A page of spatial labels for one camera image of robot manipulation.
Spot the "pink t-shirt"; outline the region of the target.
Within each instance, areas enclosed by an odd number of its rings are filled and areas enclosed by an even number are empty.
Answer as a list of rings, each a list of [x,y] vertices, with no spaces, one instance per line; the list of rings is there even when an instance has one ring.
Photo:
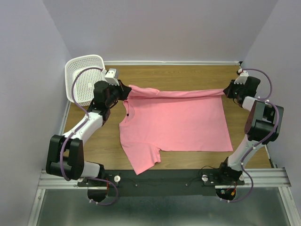
[[[131,86],[123,102],[120,142],[136,174],[161,161],[160,151],[231,152],[221,89],[160,91]]]

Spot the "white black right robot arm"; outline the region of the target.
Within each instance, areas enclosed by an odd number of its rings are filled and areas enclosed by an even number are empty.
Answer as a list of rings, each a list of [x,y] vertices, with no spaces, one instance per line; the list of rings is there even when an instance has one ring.
[[[230,181],[238,181],[254,154],[269,142],[274,142],[280,133],[284,108],[272,105],[268,100],[255,98],[261,80],[252,76],[231,80],[224,89],[227,98],[235,99],[238,105],[249,111],[245,124],[245,136],[235,150],[219,166],[216,173],[217,181],[223,185]]]

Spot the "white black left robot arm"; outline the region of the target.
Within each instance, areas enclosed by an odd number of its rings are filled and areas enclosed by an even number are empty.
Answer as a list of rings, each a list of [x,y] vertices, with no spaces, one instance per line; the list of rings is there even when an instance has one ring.
[[[94,84],[94,98],[84,118],[63,135],[53,135],[50,139],[46,172],[69,181],[88,178],[94,186],[104,182],[104,166],[84,161],[84,144],[108,120],[111,108],[118,101],[125,101],[132,90],[118,80],[118,85],[105,81]]]

